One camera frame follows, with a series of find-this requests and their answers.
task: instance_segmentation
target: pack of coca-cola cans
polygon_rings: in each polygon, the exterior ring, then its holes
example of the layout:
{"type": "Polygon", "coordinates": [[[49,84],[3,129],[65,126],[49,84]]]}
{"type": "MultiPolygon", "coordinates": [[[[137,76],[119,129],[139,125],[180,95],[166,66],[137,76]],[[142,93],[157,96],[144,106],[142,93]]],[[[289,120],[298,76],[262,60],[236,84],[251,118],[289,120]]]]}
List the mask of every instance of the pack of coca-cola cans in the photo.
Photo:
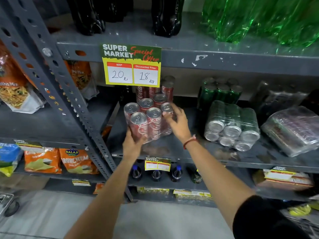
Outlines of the pack of coca-cola cans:
{"type": "Polygon", "coordinates": [[[124,106],[126,123],[130,126],[135,141],[147,135],[147,141],[157,140],[160,136],[169,135],[172,129],[166,122],[162,113],[171,116],[174,110],[169,102],[156,104],[150,98],[143,98],[138,103],[128,103],[124,106]]]}
{"type": "Polygon", "coordinates": [[[136,87],[136,102],[149,98],[160,106],[165,102],[173,102],[174,76],[165,76],[160,80],[160,87],[136,87]]]}

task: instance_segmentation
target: floor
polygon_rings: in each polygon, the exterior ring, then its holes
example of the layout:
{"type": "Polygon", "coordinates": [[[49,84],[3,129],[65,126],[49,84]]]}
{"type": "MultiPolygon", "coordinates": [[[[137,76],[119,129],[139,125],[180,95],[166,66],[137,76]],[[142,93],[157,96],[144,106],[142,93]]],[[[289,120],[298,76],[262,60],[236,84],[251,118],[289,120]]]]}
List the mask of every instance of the floor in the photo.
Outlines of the floor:
{"type": "MultiPolygon", "coordinates": [[[[20,198],[20,210],[0,219],[0,239],[63,238],[94,197],[37,191],[20,198]]],[[[114,238],[230,239],[216,208],[139,201],[122,205],[114,238]]]]}

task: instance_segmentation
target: snack bag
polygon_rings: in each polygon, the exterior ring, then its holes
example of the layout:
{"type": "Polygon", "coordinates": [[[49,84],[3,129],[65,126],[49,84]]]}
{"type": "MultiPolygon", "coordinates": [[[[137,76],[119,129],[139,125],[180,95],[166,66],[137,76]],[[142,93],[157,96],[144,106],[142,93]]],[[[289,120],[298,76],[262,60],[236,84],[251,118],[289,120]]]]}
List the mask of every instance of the snack bag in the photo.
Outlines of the snack bag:
{"type": "Polygon", "coordinates": [[[71,70],[70,75],[82,96],[87,100],[97,96],[99,91],[92,76],[90,63],[88,61],[72,60],[65,60],[64,62],[68,70],[71,70]]]}
{"type": "Polygon", "coordinates": [[[16,144],[0,143],[0,172],[10,177],[21,160],[23,151],[16,144]]]}
{"type": "Polygon", "coordinates": [[[61,157],[58,148],[45,148],[44,153],[24,152],[25,167],[27,172],[40,172],[60,174],[61,157]]]}
{"type": "Polygon", "coordinates": [[[104,183],[96,183],[95,190],[93,192],[94,195],[97,195],[99,191],[103,188],[104,183]]]}
{"type": "Polygon", "coordinates": [[[34,113],[44,107],[44,102],[34,92],[34,87],[1,41],[0,98],[14,112],[34,113]]]}
{"type": "Polygon", "coordinates": [[[69,173],[98,174],[99,171],[85,150],[60,148],[62,162],[69,173]]]}

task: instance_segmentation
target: black shirt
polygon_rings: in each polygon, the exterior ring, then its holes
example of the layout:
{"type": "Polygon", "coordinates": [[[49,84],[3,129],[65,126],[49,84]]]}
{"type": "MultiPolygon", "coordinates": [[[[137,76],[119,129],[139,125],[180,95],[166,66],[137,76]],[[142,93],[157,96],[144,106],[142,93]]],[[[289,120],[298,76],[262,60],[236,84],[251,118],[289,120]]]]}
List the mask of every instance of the black shirt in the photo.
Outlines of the black shirt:
{"type": "Polygon", "coordinates": [[[235,239],[310,238],[300,227],[259,196],[248,198],[233,221],[235,239]]]}

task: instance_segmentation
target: red bracelet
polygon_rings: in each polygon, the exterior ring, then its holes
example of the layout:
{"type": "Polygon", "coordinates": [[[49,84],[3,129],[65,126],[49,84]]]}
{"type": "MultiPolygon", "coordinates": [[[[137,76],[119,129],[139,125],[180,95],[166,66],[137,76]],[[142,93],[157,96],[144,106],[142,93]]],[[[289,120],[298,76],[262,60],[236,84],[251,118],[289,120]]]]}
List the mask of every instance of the red bracelet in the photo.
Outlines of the red bracelet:
{"type": "Polygon", "coordinates": [[[197,142],[198,142],[198,140],[196,139],[195,134],[194,134],[188,141],[186,141],[186,142],[184,143],[183,148],[186,149],[185,146],[186,146],[189,142],[191,142],[191,141],[197,141],[197,142]]]}

